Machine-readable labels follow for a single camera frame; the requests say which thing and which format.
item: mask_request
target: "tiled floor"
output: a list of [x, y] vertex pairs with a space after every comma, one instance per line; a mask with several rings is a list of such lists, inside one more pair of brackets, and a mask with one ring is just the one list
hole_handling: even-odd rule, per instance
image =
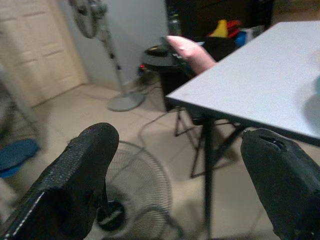
[[[138, 108], [128, 112], [112, 112], [107, 110], [106, 103], [116, 94], [103, 87], [82, 85], [36, 107], [34, 111], [44, 129], [46, 148], [7, 183], [23, 194], [42, 170], [63, 151], [70, 139], [98, 122], [114, 125], [121, 140], [141, 145], [138, 131], [163, 114], [162, 96], [155, 90]], [[169, 175], [173, 195], [172, 216], [181, 224], [188, 239], [204, 239], [204, 178], [189, 179], [194, 152], [185, 135], [173, 136], [175, 117], [176, 113], [168, 113], [150, 124], [143, 131], [143, 138], [146, 149], [158, 158]], [[18, 133], [28, 131], [24, 127]], [[228, 131], [228, 126], [219, 127], [222, 136]], [[233, 240], [277, 240], [241, 160], [240, 144], [238, 139], [222, 160], [222, 163], [230, 164], [214, 171], [214, 236]], [[320, 163], [319, 148], [302, 146]], [[202, 170], [201, 163], [197, 170]]]

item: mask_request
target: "door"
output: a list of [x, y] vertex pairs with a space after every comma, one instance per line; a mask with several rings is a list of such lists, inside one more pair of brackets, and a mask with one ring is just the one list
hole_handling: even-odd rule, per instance
[[30, 106], [86, 81], [49, 1], [0, 0], [0, 61]]

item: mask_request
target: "white wall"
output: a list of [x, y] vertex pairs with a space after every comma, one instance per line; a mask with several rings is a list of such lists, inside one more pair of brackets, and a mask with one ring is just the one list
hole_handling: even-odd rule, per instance
[[[168, 34], [164, 0], [103, 0], [108, 7], [107, 18], [114, 40], [116, 55], [126, 82], [137, 78], [142, 52], [160, 43]], [[117, 85], [111, 60], [97, 39], [86, 39], [74, 23], [67, 0], [58, 0], [70, 27], [75, 45], [89, 80], [114, 88]]]

